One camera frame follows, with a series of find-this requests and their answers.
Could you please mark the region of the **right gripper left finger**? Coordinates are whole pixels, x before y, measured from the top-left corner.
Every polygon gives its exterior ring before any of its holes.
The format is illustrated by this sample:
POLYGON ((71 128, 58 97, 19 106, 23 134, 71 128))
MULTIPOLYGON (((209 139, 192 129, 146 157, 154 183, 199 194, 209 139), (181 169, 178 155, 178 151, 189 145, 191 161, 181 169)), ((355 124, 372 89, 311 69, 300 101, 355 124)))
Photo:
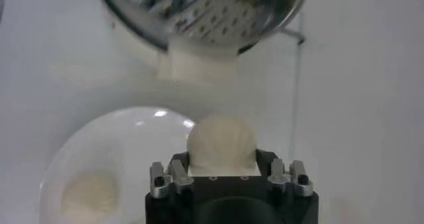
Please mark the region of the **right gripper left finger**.
POLYGON ((167 170, 161 162, 153 162, 150 166, 150 196, 164 199, 170 195, 171 189, 178 195, 190 194, 194 178, 188 174, 188 168, 188 152, 173 155, 167 170))

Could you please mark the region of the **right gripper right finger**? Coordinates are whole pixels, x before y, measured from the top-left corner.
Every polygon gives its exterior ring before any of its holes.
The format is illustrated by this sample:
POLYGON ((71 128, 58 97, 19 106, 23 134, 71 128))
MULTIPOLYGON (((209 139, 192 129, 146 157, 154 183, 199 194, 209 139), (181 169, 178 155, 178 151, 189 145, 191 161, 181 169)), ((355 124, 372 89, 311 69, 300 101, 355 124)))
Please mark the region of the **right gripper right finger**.
POLYGON ((299 197, 311 197, 313 195, 313 182, 306 174, 302 161, 294 160, 286 170, 283 160, 274 152, 256 150, 256 164, 261 176, 264 176, 272 189, 286 193, 289 186, 293 187, 293 193, 299 197))

